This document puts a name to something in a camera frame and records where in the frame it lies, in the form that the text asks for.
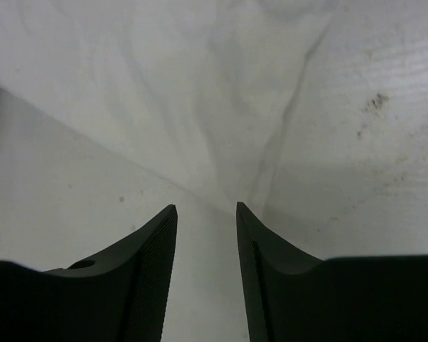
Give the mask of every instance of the white cloth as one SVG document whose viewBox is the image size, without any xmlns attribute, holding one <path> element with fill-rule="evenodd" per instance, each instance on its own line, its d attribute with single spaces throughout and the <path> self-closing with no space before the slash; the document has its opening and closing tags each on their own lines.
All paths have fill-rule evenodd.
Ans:
<svg viewBox="0 0 428 342">
<path fill-rule="evenodd" d="M 0 0 L 0 86 L 229 212 L 260 211 L 328 0 Z"/>
</svg>

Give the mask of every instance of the white fabric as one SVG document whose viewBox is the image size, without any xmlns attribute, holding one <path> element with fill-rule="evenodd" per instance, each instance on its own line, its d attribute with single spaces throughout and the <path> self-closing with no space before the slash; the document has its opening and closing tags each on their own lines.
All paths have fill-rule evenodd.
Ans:
<svg viewBox="0 0 428 342">
<path fill-rule="evenodd" d="M 0 86 L 231 212 L 260 211 L 328 0 L 0 0 Z"/>
</svg>

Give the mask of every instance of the black object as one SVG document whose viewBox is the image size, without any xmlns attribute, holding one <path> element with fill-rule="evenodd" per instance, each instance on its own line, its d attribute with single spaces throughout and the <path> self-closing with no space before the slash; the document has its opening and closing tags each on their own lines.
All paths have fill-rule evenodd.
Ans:
<svg viewBox="0 0 428 342">
<path fill-rule="evenodd" d="M 168 206 L 67 269 L 0 261 L 0 341 L 160 341 L 177 217 Z"/>
<path fill-rule="evenodd" d="M 428 341 L 428 256 L 321 261 L 236 215 L 251 342 Z"/>
</svg>

